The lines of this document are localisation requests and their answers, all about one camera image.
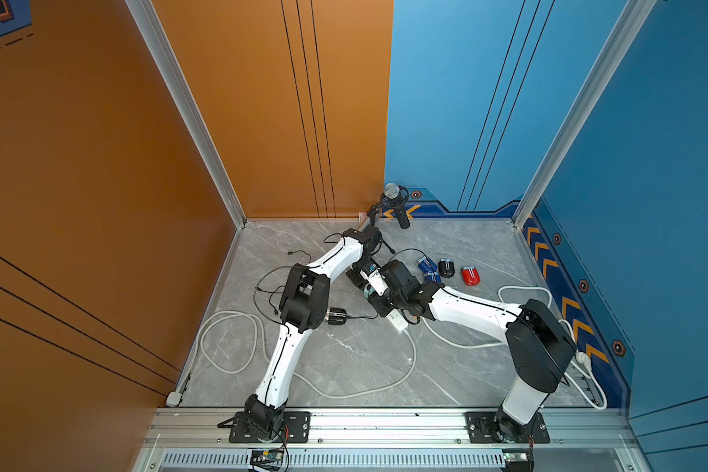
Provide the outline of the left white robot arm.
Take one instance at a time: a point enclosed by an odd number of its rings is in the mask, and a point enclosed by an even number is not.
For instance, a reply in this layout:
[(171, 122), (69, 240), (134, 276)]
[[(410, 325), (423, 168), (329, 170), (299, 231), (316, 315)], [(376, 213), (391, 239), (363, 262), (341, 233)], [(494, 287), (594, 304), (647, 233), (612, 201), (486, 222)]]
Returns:
[(348, 269), (371, 269), (372, 253), (381, 241), (376, 226), (350, 228), (330, 251), (307, 265), (289, 269), (279, 302), (277, 343), (259, 387), (244, 407), (248, 428), (258, 438), (270, 441), (281, 433), (294, 371), (313, 330), (324, 322), (332, 282)]

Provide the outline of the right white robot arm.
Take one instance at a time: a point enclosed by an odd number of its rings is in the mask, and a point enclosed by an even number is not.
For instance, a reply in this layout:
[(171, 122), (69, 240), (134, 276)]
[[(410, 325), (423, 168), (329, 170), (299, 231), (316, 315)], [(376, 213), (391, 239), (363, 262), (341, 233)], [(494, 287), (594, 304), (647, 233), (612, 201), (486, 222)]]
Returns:
[(545, 303), (475, 297), (438, 281), (420, 281), (400, 261), (358, 275), (366, 299), (382, 317), (395, 311), (408, 324), (419, 319), (453, 323), (509, 348), (515, 378), (490, 426), (495, 441), (524, 443), (543, 426), (537, 419), (540, 407), (557, 390), (576, 352), (572, 336)]

